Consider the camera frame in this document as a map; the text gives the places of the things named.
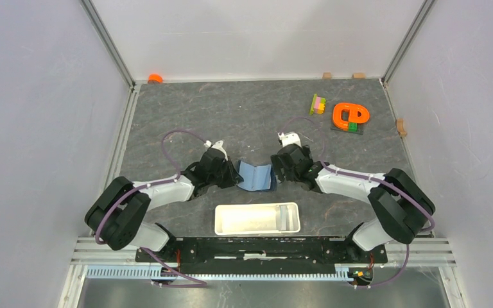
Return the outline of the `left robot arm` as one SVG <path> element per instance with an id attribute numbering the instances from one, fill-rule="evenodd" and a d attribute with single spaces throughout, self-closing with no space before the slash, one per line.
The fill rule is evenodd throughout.
<path id="1" fill-rule="evenodd" d="M 94 231 L 98 244 L 115 251 L 128 245 L 147 248 L 158 260 L 169 261 L 175 256 L 176 244 L 164 227 L 144 221 L 146 213 L 191 201 L 212 186 L 226 189 L 242 181 L 228 156 L 209 148 L 177 176 L 151 182 L 132 182 L 124 176 L 113 179 L 87 211 L 84 222 Z"/>

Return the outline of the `white plastic tray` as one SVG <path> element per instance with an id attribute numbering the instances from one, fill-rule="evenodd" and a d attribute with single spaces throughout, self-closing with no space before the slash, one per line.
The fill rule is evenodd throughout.
<path id="1" fill-rule="evenodd" d="M 277 230 L 279 206 L 288 206 L 288 230 Z M 281 235 L 300 232 L 300 213 L 294 202 L 218 205 L 214 212 L 214 232 L 220 236 Z"/>

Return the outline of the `navy blue card holder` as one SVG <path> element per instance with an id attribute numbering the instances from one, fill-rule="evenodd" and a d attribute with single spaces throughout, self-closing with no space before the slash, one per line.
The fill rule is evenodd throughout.
<path id="1" fill-rule="evenodd" d="M 237 186 L 248 192 L 274 191 L 277 186 L 277 178 L 271 164 L 253 166 L 239 160 L 236 165 L 239 176 L 243 179 Z"/>

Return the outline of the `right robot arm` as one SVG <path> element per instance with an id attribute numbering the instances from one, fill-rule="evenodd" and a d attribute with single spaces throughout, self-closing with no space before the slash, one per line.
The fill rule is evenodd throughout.
<path id="1" fill-rule="evenodd" d="M 410 244 L 420 232 L 435 227 L 434 203 L 402 169 L 362 173 L 315 160 L 309 146 L 290 144 L 271 156 L 278 180 L 295 182 L 307 191 L 337 194 L 369 204 L 376 217 L 347 237 L 346 256 L 361 262 L 375 247 L 390 241 Z"/>

